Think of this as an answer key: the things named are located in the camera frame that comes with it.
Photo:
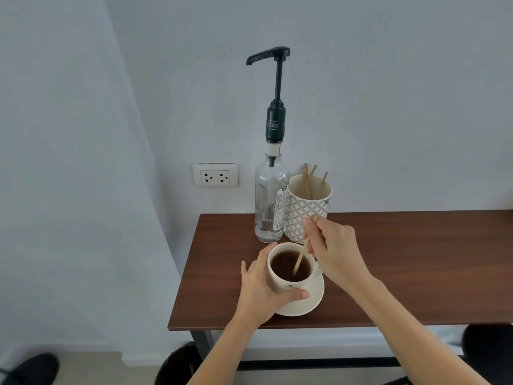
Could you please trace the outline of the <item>person's left hand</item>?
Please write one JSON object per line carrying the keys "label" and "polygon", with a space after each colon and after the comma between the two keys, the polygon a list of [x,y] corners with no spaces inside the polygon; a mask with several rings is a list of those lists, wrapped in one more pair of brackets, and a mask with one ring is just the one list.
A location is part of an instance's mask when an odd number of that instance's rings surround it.
{"label": "person's left hand", "polygon": [[267,256],[277,245],[277,242],[273,242],[262,249],[249,268],[245,261],[241,263],[242,284],[235,314],[253,311],[263,317],[266,323],[276,311],[291,303],[275,302],[277,293],[266,284]]}

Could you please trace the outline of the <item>person's right hand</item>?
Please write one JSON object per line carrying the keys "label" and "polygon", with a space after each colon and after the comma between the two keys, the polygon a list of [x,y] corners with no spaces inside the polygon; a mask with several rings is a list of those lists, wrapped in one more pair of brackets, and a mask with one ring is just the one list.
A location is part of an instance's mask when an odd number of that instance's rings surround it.
{"label": "person's right hand", "polygon": [[[322,218],[314,215],[310,218]],[[324,274],[351,297],[356,297],[369,281],[369,272],[358,248],[353,227],[322,218],[324,254],[315,257]]]}

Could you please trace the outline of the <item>cream coffee cup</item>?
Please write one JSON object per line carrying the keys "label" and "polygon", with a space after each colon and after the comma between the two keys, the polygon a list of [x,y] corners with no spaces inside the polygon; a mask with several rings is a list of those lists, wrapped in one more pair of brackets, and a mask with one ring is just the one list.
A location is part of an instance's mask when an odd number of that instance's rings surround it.
{"label": "cream coffee cup", "polygon": [[307,283],[309,283],[311,281],[311,279],[313,278],[315,272],[321,271],[320,266],[318,265],[318,263],[314,259],[314,257],[305,252],[304,255],[308,258],[311,268],[312,268],[312,273],[309,276],[309,278],[307,278],[303,281],[300,281],[300,282],[288,282],[288,281],[285,281],[285,280],[279,278],[273,272],[273,270],[270,267],[270,263],[271,263],[271,260],[273,259],[273,257],[277,253],[283,252],[283,251],[298,251],[298,252],[300,252],[300,250],[302,249],[302,246],[303,245],[300,245],[298,243],[286,242],[286,243],[278,244],[270,251],[269,255],[267,256],[267,272],[268,272],[268,275],[270,278],[271,286],[275,291],[283,292],[283,291],[292,290],[295,288],[304,289],[306,287]]}

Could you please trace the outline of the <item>person's left forearm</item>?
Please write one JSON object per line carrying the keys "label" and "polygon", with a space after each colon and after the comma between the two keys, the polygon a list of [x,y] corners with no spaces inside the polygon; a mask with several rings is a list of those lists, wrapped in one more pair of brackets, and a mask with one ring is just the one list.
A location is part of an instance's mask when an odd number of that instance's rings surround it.
{"label": "person's left forearm", "polygon": [[236,313],[187,385],[232,385],[247,344],[264,322],[253,311]]}

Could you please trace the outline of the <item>person's right forearm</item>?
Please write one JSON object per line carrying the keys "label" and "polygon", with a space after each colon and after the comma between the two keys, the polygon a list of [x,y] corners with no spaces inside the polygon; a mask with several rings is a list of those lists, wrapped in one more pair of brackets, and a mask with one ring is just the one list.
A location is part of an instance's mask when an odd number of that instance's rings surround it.
{"label": "person's right forearm", "polygon": [[491,385],[421,324],[371,275],[341,287],[385,337],[414,385]]}

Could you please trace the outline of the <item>cream saucer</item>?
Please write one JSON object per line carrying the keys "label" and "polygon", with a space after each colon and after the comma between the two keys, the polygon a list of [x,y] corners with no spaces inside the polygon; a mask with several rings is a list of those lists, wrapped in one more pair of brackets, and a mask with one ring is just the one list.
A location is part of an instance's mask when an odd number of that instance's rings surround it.
{"label": "cream saucer", "polygon": [[323,272],[316,271],[304,289],[310,293],[309,298],[287,304],[278,310],[276,314],[285,317],[299,317],[313,311],[320,304],[324,296],[325,283]]}

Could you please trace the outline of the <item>patterned white grey cup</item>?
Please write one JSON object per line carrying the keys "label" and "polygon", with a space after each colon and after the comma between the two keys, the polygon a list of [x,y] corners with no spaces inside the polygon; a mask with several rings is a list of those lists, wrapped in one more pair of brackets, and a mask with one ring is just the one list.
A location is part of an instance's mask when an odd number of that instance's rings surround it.
{"label": "patterned white grey cup", "polygon": [[311,200],[303,198],[303,175],[292,176],[289,180],[287,205],[285,209],[284,235],[294,243],[303,243],[302,219],[313,215],[327,218],[333,188],[326,182],[320,187],[321,178],[313,176],[310,183]]}

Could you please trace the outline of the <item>dark coffee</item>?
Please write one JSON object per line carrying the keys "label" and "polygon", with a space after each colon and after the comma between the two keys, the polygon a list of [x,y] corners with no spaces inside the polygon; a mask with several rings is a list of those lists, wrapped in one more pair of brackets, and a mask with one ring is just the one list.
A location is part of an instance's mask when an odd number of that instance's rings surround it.
{"label": "dark coffee", "polygon": [[299,258],[298,251],[283,251],[277,253],[271,260],[270,267],[273,272],[281,279],[288,282],[300,282],[312,273],[310,262],[306,256],[303,256],[296,272],[295,266]]}

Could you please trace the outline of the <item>clear glass bottle black pump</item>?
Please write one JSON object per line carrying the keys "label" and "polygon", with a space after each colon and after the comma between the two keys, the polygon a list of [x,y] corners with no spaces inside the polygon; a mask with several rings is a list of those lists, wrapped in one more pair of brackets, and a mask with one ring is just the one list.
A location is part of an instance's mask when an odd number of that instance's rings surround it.
{"label": "clear glass bottle black pump", "polygon": [[255,170],[254,233],[263,243],[278,242],[284,233],[284,216],[289,168],[282,162],[281,145],[285,135],[286,109],[281,100],[283,64],[289,47],[274,47],[249,56],[246,65],[273,58],[276,62],[274,99],[267,108],[265,159]]}

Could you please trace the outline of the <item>black waste bin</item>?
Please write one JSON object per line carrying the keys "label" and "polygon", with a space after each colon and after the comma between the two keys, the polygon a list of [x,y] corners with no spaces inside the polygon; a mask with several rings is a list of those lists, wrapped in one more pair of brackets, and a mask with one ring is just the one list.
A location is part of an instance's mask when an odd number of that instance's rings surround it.
{"label": "black waste bin", "polygon": [[203,362],[193,342],[176,349],[158,370],[154,385],[187,385]]}

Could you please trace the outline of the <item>black chair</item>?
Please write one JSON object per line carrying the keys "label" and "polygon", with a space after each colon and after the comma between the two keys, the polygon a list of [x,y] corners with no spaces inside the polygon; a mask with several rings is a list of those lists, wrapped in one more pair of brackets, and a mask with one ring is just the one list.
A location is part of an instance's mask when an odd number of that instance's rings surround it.
{"label": "black chair", "polygon": [[513,385],[513,324],[471,324],[461,344],[467,363],[491,385]]}

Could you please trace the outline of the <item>white double wall socket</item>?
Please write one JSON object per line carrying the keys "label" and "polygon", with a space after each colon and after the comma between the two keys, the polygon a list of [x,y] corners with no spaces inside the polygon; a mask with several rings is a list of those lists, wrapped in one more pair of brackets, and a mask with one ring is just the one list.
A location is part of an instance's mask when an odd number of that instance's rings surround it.
{"label": "white double wall socket", "polygon": [[193,163],[196,187],[238,187],[239,171],[235,163]]}

